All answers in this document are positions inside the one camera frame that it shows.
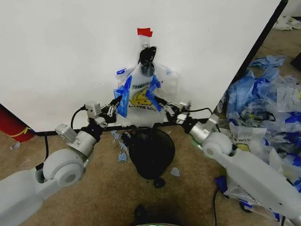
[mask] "wire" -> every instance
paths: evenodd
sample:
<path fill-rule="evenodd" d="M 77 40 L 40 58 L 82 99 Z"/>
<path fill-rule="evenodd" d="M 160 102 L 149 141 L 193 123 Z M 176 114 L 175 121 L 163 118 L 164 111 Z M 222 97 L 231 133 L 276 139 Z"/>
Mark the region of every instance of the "wire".
<path fill-rule="evenodd" d="M 74 121 L 74 118 L 75 118 L 76 114 L 77 114 L 78 112 L 80 112 L 80 111 L 85 110 L 85 109 L 86 109 L 85 106 L 82 106 L 80 109 L 78 109 L 78 110 L 73 114 L 73 116 L 72 116 L 72 118 L 71 118 L 71 123 L 70 123 L 70 126 L 71 126 L 72 129 L 73 129 L 73 121 Z"/>
<path fill-rule="evenodd" d="M 217 128 L 217 131 L 219 131 L 221 133 L 221 130 L 220 128 L 218 127 L 218 125 L 216 124 L 216 128 Z"/>
<path fill-rule="evenodd" d="M 282 217 L 281 226 L 284 226 L 285 216 Z"/>
<path fill-rule="evenodd" d="M 44 139 L 45 139 L 45 146 L 46 146 L 46 156 L 45 156 L 45 160 L 46 160 L 49 156 L 49 146 L 48 146 L 48 139 L 46 135 L 44 136 Z"/>
<path fill-rule="evenodd" d="M 213 195 L 213 213 L 214 213 L 214 226 L 217 226 L 217 217 L 216 217 L 216 206 L 215 206 L 215 201 L 216 201 L 216 195 L 220 189 L 217 188 L 216 191 L 214 192 Z"/>
<path fill-rule="evenodd" d="M 185 110 L 185 112 L 201 112 L 204 110 L 208 110 L 208 111 L 210 111 L 211 114 L 213 114 L 213 112 L 211 111 L 211 109 L 209 107 L 205 107 L 205 108 L 201 108 L 201 109 L 197 109 L 197 110 Z"/>

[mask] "crumpled plastic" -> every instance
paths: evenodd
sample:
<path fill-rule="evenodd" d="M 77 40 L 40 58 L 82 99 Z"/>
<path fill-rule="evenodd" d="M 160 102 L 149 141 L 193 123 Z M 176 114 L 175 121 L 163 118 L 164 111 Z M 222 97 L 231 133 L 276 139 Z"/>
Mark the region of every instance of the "crumpled plastic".
<path fill-rule="evenodd" d="M 119 86 L 118 89 L 114 90 L 115 98 L 122 96 L 120 104 L 117 108 L 117 112 L 123 117 L 127 116 L 127 106 L 129 101 L 129 92 L 131 87 L 132 76 L 129 76 L 124 85 Z"/>
<path fill-rule="evenodd" d="M 282 66 L 285 61 L 285 56 L 272 56 L 260 57 L 252 61 L 249 66 L 258 66 L 260 69 L 266 69 L 269 67 Z"/>
<path fill-rule="evenodd" d="M 161 106 L 155 100 L 155 90 L 157 88 L 161 88 L 161 82 L 157 79 L 156 75 L 154 75 L 145 96 L 156 107 L 156 109 L 161 112 Z"/>
<path fill-rule="evenodd" d="M 231 118 L 231 115 L 234 115 L 235 112 L 241 113 L 246 103 L 253 98 L 252 90 L 254 83 L 254 74 L 252 71 L 248 70 L 243 78 L 229 87 L 227 118 Z"/>
<path fill-rule="evenodd" d="M 276 150 L 300 152 L 301 97 L 297 91 L 301 92 L 297 80 L 279 76 L 277 68 L 267 68 L 259 78 L 248 70 L 227 91 L 227 118 L 237 126 L 267 129 L 267 145 Z"/>

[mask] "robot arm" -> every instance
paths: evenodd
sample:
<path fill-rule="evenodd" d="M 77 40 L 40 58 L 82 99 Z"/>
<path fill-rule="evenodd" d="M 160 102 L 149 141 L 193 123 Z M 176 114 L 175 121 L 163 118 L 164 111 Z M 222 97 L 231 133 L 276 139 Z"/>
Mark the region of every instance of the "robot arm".
<path fill-rule="evenodd" d="M 212 132 L 218 122 L 215 114 L 202 124 L 189 116 L 190 103 L 177 105 L 155 99 L 166 111 L 167 119 L 180 124 L 198 148 L 220 163 L 254 201 L 301 226 L 301 195 L 297 189 L 261 159 L 235 147 L 225 134 Z"/>
<path fill-rule="evenodd" d="M 21 224 L 39 210 L 44 200 L 83 177 L 94 145 L 100 141 L 108 123 L 117 119 L 121 98 L 103 107 L 96 102 L 86 103 L 88 126 L 81 128 L 78 134 L 65 124 L 55 129 L 65 139 L 68 148 L 54 152 L 31 170 L 14 173 L 0 181 L 1 226 Z"/>

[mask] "plastic debris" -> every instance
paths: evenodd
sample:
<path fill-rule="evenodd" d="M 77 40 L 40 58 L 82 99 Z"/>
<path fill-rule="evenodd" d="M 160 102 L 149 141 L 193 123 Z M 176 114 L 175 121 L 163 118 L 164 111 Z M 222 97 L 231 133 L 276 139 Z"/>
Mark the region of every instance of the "plastic debris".
<path fill-rule="evenodd" d="M 275 23 L 274 29 L 289 31 L 292 29 L 301 29 L 301 22 L 289 16 L 281 16 Z"/>
<path fill-rule="evenodd" d="M 118 140 L 119 138 L 121 138 L 121 135 L 117 132 L 117 130 L 112 130 L 111 134 L 114 136 L 114 140 L 113 143 Z"/>
<path fill-rule="evenodd" d="M 14 149 L 17 149 L 17 148 L 19 148 L 19 147 L 21 147 L 21 143 L 18 141 L 18 142 L 16 142 L 14 145 L 12 145 L 12 146 L 10 147 L 10 149 L 11 149 L 11 150 L 14 150 Z"/>
<path fill-rule="evenodd" d="M 268 67 L 282 66 L 285 61 L 285 56 L 272 56 L 260 57 L 250 63 L 250 66 L 258 66 L 260 69 Z"/>
<path fill-rule="evenodd" d="M 125 152 L 120 152 L 119 154 L 118 154 L 118 161 L 127 161 L 127 153 L 125 153 Z"/>
<path fill-rule="evenodd" d="M 180 171 L 177 167 L 173 167 L 173 169 L 170 171 L 170 174 L 175 176 L 175 177 L 179 177 L 180 176 Z"/>

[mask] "white board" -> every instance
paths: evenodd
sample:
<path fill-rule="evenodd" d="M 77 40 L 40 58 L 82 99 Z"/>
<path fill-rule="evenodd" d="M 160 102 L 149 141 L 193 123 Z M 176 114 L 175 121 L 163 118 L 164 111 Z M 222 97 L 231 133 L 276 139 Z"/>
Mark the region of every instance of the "white board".
<path fill-rule="evenodd" d="M 36 132 L 70 124 L 114 98 L 114 72 L 137 63 L 137 27 L 150 27 L 156 61 L 182 76 L 178 99 L 214 109 L 279 2 L 2 0 L 0 103 Z M 74 127 L 86 124 L 80 113 Z"/>

